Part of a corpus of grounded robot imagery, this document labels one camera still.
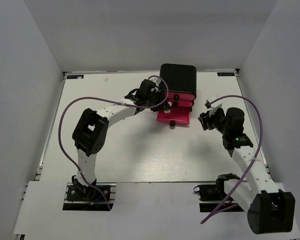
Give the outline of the pink drawer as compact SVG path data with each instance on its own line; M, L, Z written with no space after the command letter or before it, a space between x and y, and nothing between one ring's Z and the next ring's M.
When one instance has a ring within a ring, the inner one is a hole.
M196 99L196 95L185 92L173 92L170 91L167 95L167 98L170 100L174 100L175 96L178 96L178 99L181 101L194 101Z
M170 99L168 102L170 102L173 107L191 108L194 105L194 101L187 101L187 100L176 101L176 100Z
M172 107L170 112L159 111L156 120L159 123L187 126L190 124L191 109L189 107Z

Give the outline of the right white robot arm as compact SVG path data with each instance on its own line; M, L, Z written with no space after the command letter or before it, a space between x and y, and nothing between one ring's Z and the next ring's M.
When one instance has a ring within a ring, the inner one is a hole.
M223 147L242 170L248 185L234 173L219 175L212 195L222 202L234 200L246 213L250 229L256 235L288 233L293 229L295 197L272 180L265 164L254 154L253 143L244 133L244 112L236 107L221 107L203 112L198 117L202 128L217 130Z

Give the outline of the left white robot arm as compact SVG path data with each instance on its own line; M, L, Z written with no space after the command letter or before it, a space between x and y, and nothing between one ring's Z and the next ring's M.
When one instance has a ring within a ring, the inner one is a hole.
M72 139L78 154L78 193L84 199L89 200L95 196L96 157L105 144L108 129L145 109L158 112L171 108L165 95L169 91L168 85L161 77L157 78L160 83L144 79L139 88L131 90L120 102L111 101L112 105L108 107L99 110L87 108L83 111Z

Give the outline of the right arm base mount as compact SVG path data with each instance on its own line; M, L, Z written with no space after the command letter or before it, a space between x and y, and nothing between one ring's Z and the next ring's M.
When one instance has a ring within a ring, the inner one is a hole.
M229 180L239 180L240 178L233 173L219 175L213 184L199 184L193 188L193 192L199 195L199 211L210 213L227 195L224 192L224 182ZM253 201L252 192L246 185L240 185L236 191L222 204L220 210L225 212L244 212L247 211Z

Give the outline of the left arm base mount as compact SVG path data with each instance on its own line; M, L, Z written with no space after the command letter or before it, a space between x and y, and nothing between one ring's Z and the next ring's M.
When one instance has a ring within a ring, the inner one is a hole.
M82 185L73 175L71 183L67 183L63 211L88 211L88 212L108 212L112 209L116 198L115 183L98 183L95 180L93 183L102 191L108 205L102 194L91 186Z

